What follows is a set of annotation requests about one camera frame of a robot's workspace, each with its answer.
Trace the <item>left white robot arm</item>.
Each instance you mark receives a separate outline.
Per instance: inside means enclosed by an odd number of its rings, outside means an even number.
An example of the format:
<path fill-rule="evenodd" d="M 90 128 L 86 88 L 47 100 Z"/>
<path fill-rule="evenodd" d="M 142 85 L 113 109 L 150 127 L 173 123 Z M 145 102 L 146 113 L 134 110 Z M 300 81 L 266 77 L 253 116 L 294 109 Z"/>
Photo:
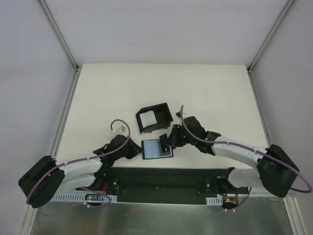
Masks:
<path fill-rule="evenodd" d="M 130 160 L 141 153 L 143 148 L 131 138 L 116 135 L 90 157 L 70 161 L 57 161 L 50 155 L 42 157 L 18 180 L 18 185 L 26 196 L 26 203 L 39 208 L 60 192 L 80 187 L 99 190 L 105 169 L 119 159 Z"/>

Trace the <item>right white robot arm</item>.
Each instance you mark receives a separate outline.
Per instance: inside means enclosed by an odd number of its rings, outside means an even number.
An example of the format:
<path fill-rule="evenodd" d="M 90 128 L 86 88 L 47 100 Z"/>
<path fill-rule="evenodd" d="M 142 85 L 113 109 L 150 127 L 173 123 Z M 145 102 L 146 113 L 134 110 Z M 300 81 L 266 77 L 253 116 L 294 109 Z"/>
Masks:
<path fill-rule="evenodd" d="M 172 148 L 190 144 L 204 154 L 227 157 L 248 165 L 249 169 L 231 169 L 228 176 L 220 180 L 221 190 L 225 193 L 241 187 L 264 187 L 271 194 L 284 198 L 299 171 L 280 146 L 245 146 L 220 133 L 206 131 L 194 116 L 185 118 L 181 125 L 173 125 L 170 135 L 161 136 L 161 142 Z"/>

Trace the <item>black card tray box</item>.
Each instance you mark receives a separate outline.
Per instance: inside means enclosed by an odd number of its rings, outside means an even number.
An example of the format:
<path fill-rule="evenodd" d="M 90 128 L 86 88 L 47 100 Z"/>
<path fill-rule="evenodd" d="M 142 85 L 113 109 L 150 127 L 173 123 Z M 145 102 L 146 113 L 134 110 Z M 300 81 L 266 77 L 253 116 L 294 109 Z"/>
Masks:
<path fill-rule="evenodd" d="M 167 102 L 141 108 L 136 113 L 135 118 L 141 134 L 167 129 L 173 122 Z"/>

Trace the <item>black leather card holder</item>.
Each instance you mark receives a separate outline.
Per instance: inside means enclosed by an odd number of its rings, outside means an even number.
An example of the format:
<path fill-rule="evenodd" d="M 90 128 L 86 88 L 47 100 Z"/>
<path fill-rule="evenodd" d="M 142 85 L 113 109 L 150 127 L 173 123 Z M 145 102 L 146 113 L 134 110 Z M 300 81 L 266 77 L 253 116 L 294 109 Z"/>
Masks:
<path fill-rule="evenodd" d="M 169 152 L 161 154 L 159 140 L 144 140 L 141 142 L 141 147 L 144 150 L 142 153 L 143 160 L 172 158 L 174 156 L 171 147 Z"/>

